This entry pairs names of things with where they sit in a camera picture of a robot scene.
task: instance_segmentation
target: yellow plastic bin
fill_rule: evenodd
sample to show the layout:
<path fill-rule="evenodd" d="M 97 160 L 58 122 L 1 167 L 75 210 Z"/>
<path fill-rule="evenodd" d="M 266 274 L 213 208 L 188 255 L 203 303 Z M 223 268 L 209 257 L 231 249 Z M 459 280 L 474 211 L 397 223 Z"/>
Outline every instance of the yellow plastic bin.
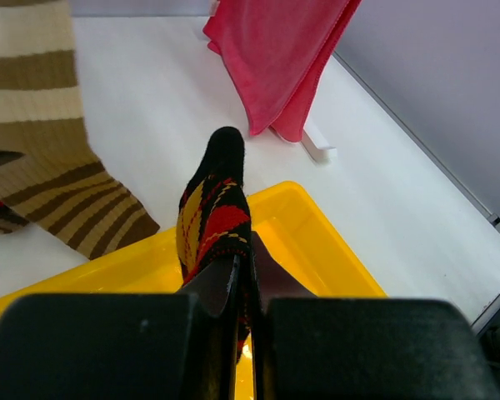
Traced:
<path fill-rule="evenodd" d="M 318 296 L 384 297 L 307 192 L 294 182 L 248 198 L 253 229 L 274 259 Z M 175 229 L 0 298 L 1 312 L 29 293 L 172 293 L 182 284 Z M 253 398 L 252 352 L 237 365 L 236 399 Z"/>

